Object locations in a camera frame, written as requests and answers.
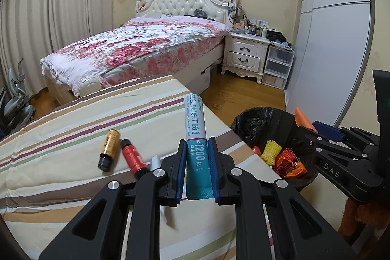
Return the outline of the teal white tube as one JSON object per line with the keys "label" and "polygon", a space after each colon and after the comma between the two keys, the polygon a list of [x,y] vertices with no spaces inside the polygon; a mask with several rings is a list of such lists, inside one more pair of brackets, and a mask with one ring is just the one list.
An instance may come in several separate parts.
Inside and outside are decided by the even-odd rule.
{"label": "teal white tube", "polygon": [[186,195],[188,200],[213,197],[204,110],[197,94],[185,96],[185,133],[187,143]]}

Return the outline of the white under-bed box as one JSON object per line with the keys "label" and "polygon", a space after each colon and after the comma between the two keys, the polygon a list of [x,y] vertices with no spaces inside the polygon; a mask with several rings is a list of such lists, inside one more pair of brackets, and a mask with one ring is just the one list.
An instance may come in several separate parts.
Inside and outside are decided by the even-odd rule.
{"label": "white under-bed box", "polygon": [[203,70],[196,78],[186,85],[187,89],[189,89],[191,93],[201,95],[201,93],[210,87],[210,71],[211,67]]}

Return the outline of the striped bed sheet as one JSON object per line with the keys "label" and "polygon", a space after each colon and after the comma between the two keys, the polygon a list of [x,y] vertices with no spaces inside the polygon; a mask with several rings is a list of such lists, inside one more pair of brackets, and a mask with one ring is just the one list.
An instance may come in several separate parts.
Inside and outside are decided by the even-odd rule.
{"label": "striped bed sheet", "polygon": [[[112,180],[134,181],[118,150],[108,173],[98,169],[107,132],[130,139],[144,162],[176,153],[185,136],[183,96],[172,76],[123,83],[80,98],[1,141],[1,234],[11,233],[38,259],[63,227]],[[204,106],[207,137],[256,179],[279,177]],[[161,221],[161,259],[235,259],[235,207],[183,199]]]}

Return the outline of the yellow small bottle black cap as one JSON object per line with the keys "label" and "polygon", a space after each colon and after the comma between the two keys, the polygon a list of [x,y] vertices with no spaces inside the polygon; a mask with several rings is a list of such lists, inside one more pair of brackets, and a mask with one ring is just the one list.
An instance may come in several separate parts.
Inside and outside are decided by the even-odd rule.
{"label": "yellow small bottle black cap", "polygon": [[104,172],[109,172],[114,159],[116,158],[118,147],[120,145],[120,133],[111,129],[104,140],[99,157],[98,168]]}

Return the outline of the clear plastic drawer unit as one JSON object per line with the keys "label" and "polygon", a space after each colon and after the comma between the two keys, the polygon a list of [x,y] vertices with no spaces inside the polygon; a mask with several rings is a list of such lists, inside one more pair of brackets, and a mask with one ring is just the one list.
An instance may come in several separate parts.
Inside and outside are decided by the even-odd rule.
{"label": "clear plastic drawer unit", "polygon": [[280,90],[285,89],[294,58],[293,49],[271,43],[264,65],[263,84]]}

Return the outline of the orange snack wrapper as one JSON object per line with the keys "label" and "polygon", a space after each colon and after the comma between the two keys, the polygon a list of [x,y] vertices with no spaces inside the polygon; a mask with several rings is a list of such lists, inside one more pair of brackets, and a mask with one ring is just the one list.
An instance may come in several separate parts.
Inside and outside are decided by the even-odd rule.
{"label": "orange snack wrapper", "polygon": [[273,170],[282,178],[296,178],[307,173],[305,165],[288,148],[277,155]]}

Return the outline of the white tufted bed frame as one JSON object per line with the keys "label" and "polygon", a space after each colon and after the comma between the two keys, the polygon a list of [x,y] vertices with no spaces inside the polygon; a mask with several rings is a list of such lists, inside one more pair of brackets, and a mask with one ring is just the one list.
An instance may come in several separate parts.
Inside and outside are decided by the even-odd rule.
{"label": "white tufted bed frame", "polygon": [[[222,22],[230,29],[232,27],[232,23],[229,20],[229,4],[222,0],[136,0],[135,12],[136,15],[134,18],[191,16]],[[203,56],[203,58],[199,58],[172,76],[176,77],[183,85],[187,85],[203,70],[218,63],[223,52],[224,45],[222,40],[221,44]],[[45,77],[45,80],[50,95],[60,105],[70,103],[77,99],[72,91],[66,87],[57,85],[47,77]],[[101,86],[96,77],[84,78],[82,81],[81,96],[79,98],[96,93],[102,89],[105,88]]]}

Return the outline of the white wardrobe door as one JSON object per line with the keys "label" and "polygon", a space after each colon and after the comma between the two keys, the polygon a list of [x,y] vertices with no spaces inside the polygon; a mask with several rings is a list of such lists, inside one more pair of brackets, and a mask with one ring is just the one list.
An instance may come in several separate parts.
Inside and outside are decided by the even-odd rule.
{"label": "white wardrobe door", "polygon": [[340,125],[370,55],[375,0],[302,0],[286,109]]}

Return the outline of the beige curtain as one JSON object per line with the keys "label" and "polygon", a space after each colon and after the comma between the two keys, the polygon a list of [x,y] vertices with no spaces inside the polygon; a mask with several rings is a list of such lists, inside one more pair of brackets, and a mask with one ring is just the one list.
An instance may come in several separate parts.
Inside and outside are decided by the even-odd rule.
{"label": "beige curtain", "polygon": [[26,89],[46,87],[40,60],[113,27],[113,0],[1,0],[1,71],[22,63]]}

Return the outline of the white nightstand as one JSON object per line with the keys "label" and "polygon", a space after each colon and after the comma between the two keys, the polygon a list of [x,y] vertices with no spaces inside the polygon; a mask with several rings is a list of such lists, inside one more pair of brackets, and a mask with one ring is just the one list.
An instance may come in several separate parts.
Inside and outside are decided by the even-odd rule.
{"label": "white nightstand", "polygon": [[240,77],[263,81],[266,54],[270,41],[260,36],[231,32],[225,37],[221,74],[227,71]]}

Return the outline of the red small bottle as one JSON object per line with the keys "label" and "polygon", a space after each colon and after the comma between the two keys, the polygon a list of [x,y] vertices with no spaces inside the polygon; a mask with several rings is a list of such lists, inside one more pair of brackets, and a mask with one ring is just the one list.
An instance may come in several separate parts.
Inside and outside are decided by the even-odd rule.
{"label": "red small bottle", "polygon": [[148,166],[141,158],[137,148],[135,148],[129,139],[122,139],[120,141],[120,146],[130,172],[134,175],[136,180],[140,180],[146,173],[149,172]]}

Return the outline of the white tube green text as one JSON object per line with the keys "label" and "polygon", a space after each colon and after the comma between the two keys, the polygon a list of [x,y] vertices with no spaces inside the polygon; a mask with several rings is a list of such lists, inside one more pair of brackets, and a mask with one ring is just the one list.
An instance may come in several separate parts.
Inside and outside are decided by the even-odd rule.
{"label": "white tube green text", "polygon": [[161,159],[159,156],[154,156],[150,159],[150,170],[153,171],[153,170],[156,170],[156,169],[159,169],[161,167]]}

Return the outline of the pink floral quilt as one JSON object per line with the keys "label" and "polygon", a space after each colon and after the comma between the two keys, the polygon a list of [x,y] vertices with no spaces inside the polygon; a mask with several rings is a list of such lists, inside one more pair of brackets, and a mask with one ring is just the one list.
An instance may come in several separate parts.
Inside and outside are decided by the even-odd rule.
{"label": "pink floral quilt", "polygon": [[41,59],[42,74],[81,96],[82,81],[102,87],[134,78],[173,75],[221,44],[230,28],[191,16],[136,17],[121,27],[78,40]]}

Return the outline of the black lined trash bin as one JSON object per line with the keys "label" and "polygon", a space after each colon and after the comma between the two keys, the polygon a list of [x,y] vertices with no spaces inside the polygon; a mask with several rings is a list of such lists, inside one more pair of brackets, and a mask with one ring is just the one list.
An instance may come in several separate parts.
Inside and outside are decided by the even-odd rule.
{"label": "black lined trash bin", "polygon": [[231,129],[297,191],[317,177],[313,154],[317,130],[299,109],[295,114],[271,107],[247,109],[233,120]]}

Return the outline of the orange cloth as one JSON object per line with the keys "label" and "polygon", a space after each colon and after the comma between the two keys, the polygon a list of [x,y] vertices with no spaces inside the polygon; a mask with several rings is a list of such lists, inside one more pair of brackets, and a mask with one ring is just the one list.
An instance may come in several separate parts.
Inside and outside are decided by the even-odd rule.
{"label": "orange cloth", "polygon": [[338,233],[350,237],[359,223],[384,229],[389,225],[389,210],[378,204],[358,204],[347,199]]}

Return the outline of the grey desk chair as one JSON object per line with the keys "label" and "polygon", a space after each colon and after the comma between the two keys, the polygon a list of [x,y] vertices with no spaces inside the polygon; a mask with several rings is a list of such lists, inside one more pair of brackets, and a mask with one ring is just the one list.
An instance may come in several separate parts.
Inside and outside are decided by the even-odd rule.
{"label": "grey desk chair", "polygon": [[7,71],[7,89],[10,99],[6,101],[6,89],[1,89],[1,139],[23,128],[31,121],[35,108],[30,104],[24,80],[26,75],[22,68],[23,59],[18,63],[18,76],[13,69]]}

